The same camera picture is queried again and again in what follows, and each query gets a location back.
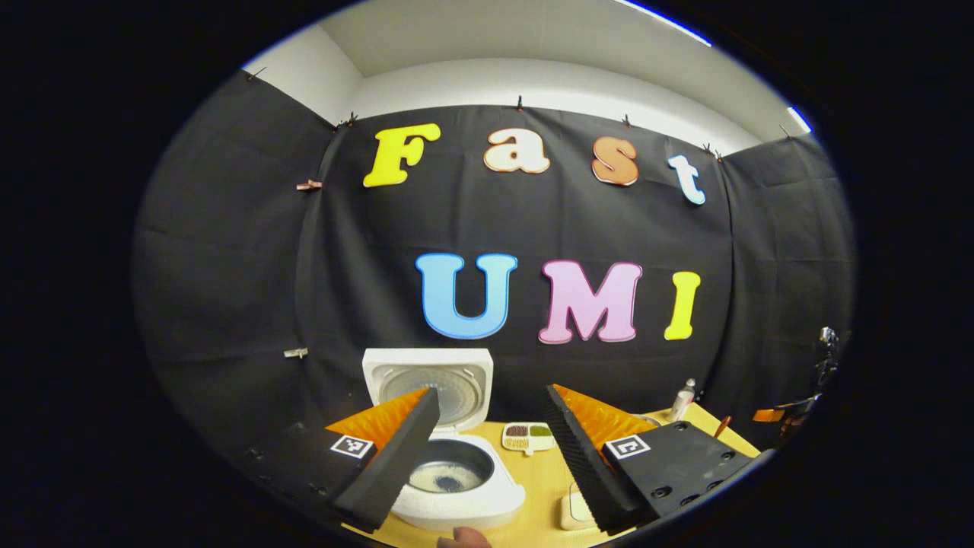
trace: white wall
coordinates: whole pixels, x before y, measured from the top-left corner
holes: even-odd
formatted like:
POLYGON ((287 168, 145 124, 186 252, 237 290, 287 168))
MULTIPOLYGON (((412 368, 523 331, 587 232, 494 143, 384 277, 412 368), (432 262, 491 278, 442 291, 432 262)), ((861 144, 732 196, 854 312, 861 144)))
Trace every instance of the white wall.
POLYGON ((348 111, 359 118, 461 104, 517 104, 620 120, 721 154, 761 141, 718 112, 665 88, 615 72, 539 59, 462 59, 412 66, 363 79, 348 111))
POLYGON ((332 124, 349 118, 349 101, 362 80, 352 60, 317 24, 281 40, 243 66, 332 124))
POLYGON ((621 120, 731 154, 761 141, 702 104, 599 68, 540 59, 461 59, 362 78, 317 24, 282 40, 243 67, 332 124, 354 111, 367 118, 462 104, 517 104, 621 120))

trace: white ceiling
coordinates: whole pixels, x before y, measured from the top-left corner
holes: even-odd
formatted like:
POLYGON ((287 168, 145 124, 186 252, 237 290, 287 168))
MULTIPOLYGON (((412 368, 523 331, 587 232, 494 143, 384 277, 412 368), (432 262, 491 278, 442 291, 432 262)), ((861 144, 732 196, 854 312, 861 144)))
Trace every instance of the white ceiling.
POLYGON ((667 88, 762 141, 783 137, 778 124, 802 132, 734 59, 614 0, 368 0, 320 25, 366 78, 453 59, 555 60, 667 88))

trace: ceiling light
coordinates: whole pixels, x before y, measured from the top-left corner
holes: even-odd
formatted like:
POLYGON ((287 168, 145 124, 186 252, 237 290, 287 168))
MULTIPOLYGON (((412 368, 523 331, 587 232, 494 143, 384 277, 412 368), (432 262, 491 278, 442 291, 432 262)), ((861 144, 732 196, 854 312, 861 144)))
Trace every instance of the ceiling light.
POLYGON ((795 121, 798 122, 798 125, 802 126, 802 129, 805 130, 805 133, 807 134, 811 133, 811 128, 808 126, 808 124, 805 123, 805 120, 802 118, 802 115, 798 113, 798 110, 795 110, 794 106, 788 107, 788 114, 791 114, 792 118, 794 118, 795 121))
POLYGON ((707 42, 706 40, 704 40, 700 36, 698 36, 696 34, 693 34, 692 32, 688 31, 686 28, 680 26, 679 24, 677 24, 677 23, 675 23, 675 22, 673 22, 673 21, 671 21, 671 20, 669 20, 669 19, 667 19, 667 18, 665 18, 665 17, 663 17, 661 15, 654 14, 653 12, 647 10, 646 8, 640 6, 639 4, 633 4, 632 2, 626 2, 626 0, 615 0, 615 1, 616 2, 619 2, 623 6, 628 6, 628 7, 632 8, 633 10, 638 10, 638 11, 640 11, 640 12, 642 12, 642 13, 650 16, 651 18, 653 18, 655 20, 658 20, 660 22, 664 22, 664 23, 672 26, 673 28, 679 30, 680 32, 683 32, 687 36, 690 36, 693 40, 696 40, 697 42, 703 44, 704 46, 706 46, 708 48, 711 48, 712 47, 710 45, 710 42, 707 42))

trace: inner pot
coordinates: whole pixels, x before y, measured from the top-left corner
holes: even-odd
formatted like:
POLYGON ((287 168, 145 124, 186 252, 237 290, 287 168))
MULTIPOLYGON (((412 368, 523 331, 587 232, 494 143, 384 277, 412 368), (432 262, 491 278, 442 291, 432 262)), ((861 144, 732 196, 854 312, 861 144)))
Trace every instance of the inner pot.
POLYGON ((409 485, 426 492, 476 489, 494 474, 494 462, 481 448, 457 440, 430 440, 409 476, 409 485))

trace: yellow letter f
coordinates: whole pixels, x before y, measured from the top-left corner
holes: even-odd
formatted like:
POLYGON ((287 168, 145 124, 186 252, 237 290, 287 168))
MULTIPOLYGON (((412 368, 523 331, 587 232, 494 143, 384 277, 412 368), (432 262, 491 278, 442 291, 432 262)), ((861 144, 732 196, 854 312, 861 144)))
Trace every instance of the yellow letter f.
POLYGON ((439 126, 423 124, 383 130, 375 135, 379 140, 379 150, 375 153, 375 164, 372 173, 365 176, 362 183, 365 186, 383 186, 386 184, 400 184, 406 180, 406 172, 399 168, 399 159, 405 158, 406 165, 415 166, 423 156, 423 140, 437 140, 439 126))

